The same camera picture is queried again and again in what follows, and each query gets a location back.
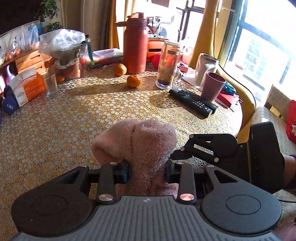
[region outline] cushion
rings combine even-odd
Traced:
[[[296,101],[291,100],[287,121],[287,137],[296,143]]]
[[[296,154],[296,144],[289,140],[286,135],[287,124],[266,107],[257,107],[252,116],[252,124],[267,121],[271,121],[274,125],[281,153],[286,155]]]

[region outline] red book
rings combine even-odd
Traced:
[[[219,93],[217,97],[225,106],[231,107],[232,105],[235,105],[239,101],[238,95],[227,95],[223,94],[222,92]]]

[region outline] yellow curtain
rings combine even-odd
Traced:
[[[206,7],[202,18],[202,23],[196,40],[192,59],[189,67],[195,69],[197,59],[200,53],[206,53],[214,56],[214,33],[216,27],[216,13],[218,10],[219,0],[206,0]],[[220,66],[217,69],[217,74],[223,76],[230,82],[235,89],[240,99],[243,101],[242,106],[242,126],[246,126],[245,131],[237,136],[239,143],[244,142],[248,138],[250,119],[255,111],[255,101],[250,91],[243,87],[240,83],[229,76]]]
[[[136,5],[136,0],[126,0],[126,5],[124,8],[124,21],[127,20],[127,16],[134,13]]]
[[[117,28],[115,26],[116,22],[116,0],[111,2],[110,18],[109,18],[109,48],[119,48]]]
[[[219,0],[206,0],[202,23],[195,43],[189,67],[195,69],[200,53],[214,56],[214,32]]]

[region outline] red bag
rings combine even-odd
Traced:
[[[291,100],[286,133],[288,138],[296,144],[296,101]]]

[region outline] gold lace tablecloth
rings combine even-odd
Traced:
[[[152,66],[139,74],[142,84],[131,89],[128,75],[115,77],[113,67],[89,70],[86,76],[59,85],[52,99],[45,94],[3,118],[0,125],[0,240],[17,233],[10,215],[13,201],[77,166],[99,168],[91,152],[92,139],[117,121],[154,118],[171,123],[180,148],[192,133],[237,135],[242,123],[240,105],[220,107],[201,120],[155,86]],[[180,79],[174,87],[194,88]],[[189,161],[195,166],[202,162]]]

